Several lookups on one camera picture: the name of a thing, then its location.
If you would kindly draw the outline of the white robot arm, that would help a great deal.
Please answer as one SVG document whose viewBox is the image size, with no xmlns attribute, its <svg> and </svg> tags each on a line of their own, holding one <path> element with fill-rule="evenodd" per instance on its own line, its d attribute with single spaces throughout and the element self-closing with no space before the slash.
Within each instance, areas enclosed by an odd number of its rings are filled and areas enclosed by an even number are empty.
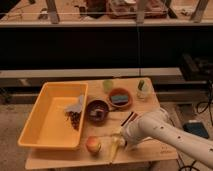
<svg viewBox="0 0 213 171">
<path fill-rule="evenodd" d="M 146 112 L 126 124 L 121 136 L 128 145 L 152 137 L 213 169 L 213 141 L 180 130 L 170 125 L 168 119 L 168 112 L 163 108 Z"/>
</svg>

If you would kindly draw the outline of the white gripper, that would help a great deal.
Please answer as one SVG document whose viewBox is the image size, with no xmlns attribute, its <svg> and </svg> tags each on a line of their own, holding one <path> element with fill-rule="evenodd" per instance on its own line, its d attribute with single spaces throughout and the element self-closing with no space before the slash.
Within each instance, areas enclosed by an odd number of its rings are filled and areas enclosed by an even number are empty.
<svg viewBox="0 0 213 171">
<path fill-rule="evenodd" d="M 129 141 L 129 137 L 128 137 L 127 133 L 126 133 L 125 127 L 120 127 L 119 134 L 120 134 L 122 140 L 124 141 L 125 149 L 132 149 L 133 148 L 133 144 Z"/>
</svg>

